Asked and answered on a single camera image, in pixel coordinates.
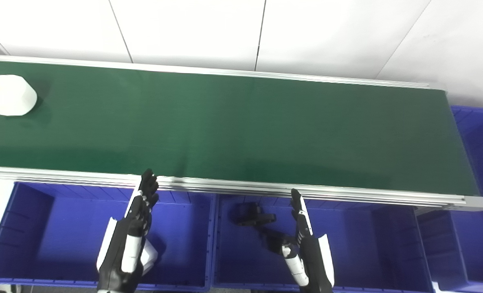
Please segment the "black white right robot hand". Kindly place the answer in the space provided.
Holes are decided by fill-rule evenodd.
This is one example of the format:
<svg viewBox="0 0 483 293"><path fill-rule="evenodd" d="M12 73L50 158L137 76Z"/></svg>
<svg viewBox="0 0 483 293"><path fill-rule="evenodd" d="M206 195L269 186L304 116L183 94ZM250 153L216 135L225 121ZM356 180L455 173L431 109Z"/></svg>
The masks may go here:
<svg viewBox="0 0 483 293"><path fill-rule="evenodd" d="M314 235L300 192L293 188L291 197L296 234L293 240L283 239L281 254L301 293L332 293L335 274L328 237Z"/></svg>

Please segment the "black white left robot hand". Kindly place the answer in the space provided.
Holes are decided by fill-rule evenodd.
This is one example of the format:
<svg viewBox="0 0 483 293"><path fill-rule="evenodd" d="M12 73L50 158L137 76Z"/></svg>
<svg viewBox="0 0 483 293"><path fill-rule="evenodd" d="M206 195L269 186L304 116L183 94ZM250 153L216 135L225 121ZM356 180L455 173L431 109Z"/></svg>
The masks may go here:
<svg viewBox="0 0 483 293"><path fill-rule="evenodd" d="M109 219L97 257L98 293L134 293L158 252L147 240L152 210L158 202L157 178L148 168L141 175L122 219Z"/></svg>

